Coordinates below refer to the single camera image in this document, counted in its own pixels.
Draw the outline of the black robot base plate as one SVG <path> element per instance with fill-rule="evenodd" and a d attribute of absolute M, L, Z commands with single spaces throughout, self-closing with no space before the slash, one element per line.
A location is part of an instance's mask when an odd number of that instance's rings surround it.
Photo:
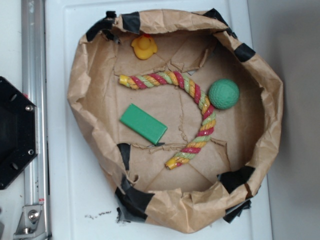
<path fill-rule="evenodd" d="M 37 107 L 0 78 L 0 189 L 5 190 L 37 156 Z"/>

